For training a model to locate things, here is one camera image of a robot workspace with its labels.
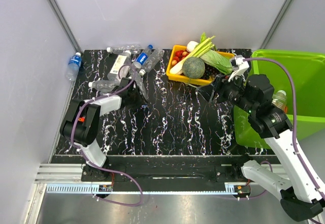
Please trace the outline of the tea label clear bottle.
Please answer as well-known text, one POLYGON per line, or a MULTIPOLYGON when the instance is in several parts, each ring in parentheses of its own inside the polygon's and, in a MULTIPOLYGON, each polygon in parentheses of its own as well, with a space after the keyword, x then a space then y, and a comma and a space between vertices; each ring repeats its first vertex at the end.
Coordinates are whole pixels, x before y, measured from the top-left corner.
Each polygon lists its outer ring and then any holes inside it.
POLYGON ((272 96, 272 104, 282 111, 287 112, 287 96, 284 90, 279 90, 272 96))

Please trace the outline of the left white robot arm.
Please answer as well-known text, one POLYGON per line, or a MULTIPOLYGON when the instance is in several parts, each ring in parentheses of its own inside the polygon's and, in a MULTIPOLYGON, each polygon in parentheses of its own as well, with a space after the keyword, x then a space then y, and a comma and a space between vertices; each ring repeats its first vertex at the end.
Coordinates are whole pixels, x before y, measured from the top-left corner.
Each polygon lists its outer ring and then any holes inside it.
POLYGON ((89 100, 72 100, 60 126, 60 134, 77 148, 94 167, 93 176, 104 181, 110 175, 106 155, 96 137, 99 133, 100 117, 123 108, 138 107, 146 102, 142 84, 131 78, 122 78, 113 91, 89 100))

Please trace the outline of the beige label clear bottle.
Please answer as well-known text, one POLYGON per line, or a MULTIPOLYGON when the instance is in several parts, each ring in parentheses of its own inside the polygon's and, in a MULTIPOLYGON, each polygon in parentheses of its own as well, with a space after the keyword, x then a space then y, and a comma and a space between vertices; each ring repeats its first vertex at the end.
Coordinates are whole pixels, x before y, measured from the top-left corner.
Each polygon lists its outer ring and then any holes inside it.
POLYGON ((122 54, 119 54, 114 61, 114 64, 107 75, 108 81, 111 84, 119 84, 121 78, 126 77, 129 72, 130 67, 124 66, 131 63, 131 52, 125 51, 122 54))

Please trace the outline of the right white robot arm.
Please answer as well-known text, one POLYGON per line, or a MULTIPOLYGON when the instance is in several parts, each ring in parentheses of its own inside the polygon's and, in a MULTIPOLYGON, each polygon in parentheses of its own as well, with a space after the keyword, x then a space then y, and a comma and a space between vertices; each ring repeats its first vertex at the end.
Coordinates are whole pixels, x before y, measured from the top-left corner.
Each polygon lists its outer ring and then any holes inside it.
POLYGON ((312 168, 294 135, 294 127, 284 111, 272 104, 274 87, 266 75, 252 75, 247 81, 239 76, 219 74, 215 80, 197 88, 211 102, 229 101, 248 113, 251 127, 265 140, 287 174, 284 179, 245 157, 231 168, 237 181, 252 180, 276 197, 294 221, 312 219, 322 213, 324 182, 312 168))

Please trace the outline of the clear bottle horizontal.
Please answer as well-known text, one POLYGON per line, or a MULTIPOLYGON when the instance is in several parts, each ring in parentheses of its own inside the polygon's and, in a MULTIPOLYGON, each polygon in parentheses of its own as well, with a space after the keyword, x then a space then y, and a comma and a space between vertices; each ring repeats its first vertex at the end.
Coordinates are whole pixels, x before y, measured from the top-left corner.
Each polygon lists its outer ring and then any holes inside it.
POLYGON ((95 89, 101 93, 109 93, 113 91, 116 86, 118 86, 117 83, 108 80, 98 80, 88 83, 89 88, 95 89))

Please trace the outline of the clear bottle diagonal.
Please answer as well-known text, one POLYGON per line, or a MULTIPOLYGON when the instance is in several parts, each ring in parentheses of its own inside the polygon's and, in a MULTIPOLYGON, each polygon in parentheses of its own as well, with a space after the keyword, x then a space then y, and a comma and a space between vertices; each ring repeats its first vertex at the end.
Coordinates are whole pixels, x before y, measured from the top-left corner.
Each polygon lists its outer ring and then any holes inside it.
POLYGON ((134 67, 134 66, 131 66, 130 74, 131 74, 131 77, 134 79, 138 89, 140 90, 143 105, 147 104, 148 103, 148 101, 147 101, 148 96, 147 96, 146 88, 145 88, 144 83, 143 83, 142 76, 138 73, 136 67, 134 67))

